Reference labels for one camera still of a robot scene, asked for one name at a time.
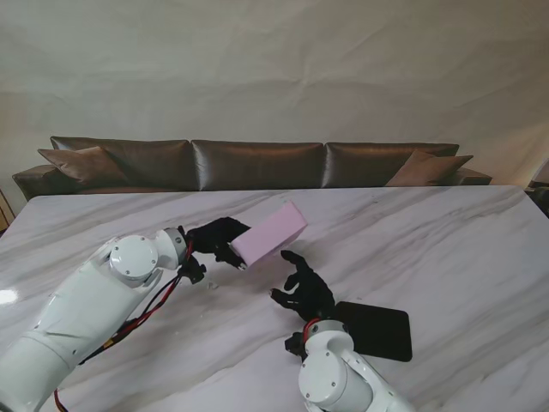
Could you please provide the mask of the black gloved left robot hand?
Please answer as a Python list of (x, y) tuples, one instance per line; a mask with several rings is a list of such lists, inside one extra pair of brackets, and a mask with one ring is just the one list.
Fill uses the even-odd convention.
[(246, 268), (246, 263), (232, 250), (231, 244), (249, 229), (249, 226), (232, 217), (222, 217), (191, 229), (185, 235), (185, 240), (192, 244), (193, 251), (213, 254), (217, 262), (230, 264), (234, 268), (243, 270)]

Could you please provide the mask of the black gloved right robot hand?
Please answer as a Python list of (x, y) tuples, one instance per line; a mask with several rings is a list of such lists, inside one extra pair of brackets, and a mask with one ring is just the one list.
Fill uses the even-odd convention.
[(305, 322), (314, 318), (329, 318), (335, 310), (334, 295), (327, 283), (299, 254), (283, 250), (281, 257), (295, 266), (283, 286), (273, 288), (270, 298), (283, 308), (295, 311)]

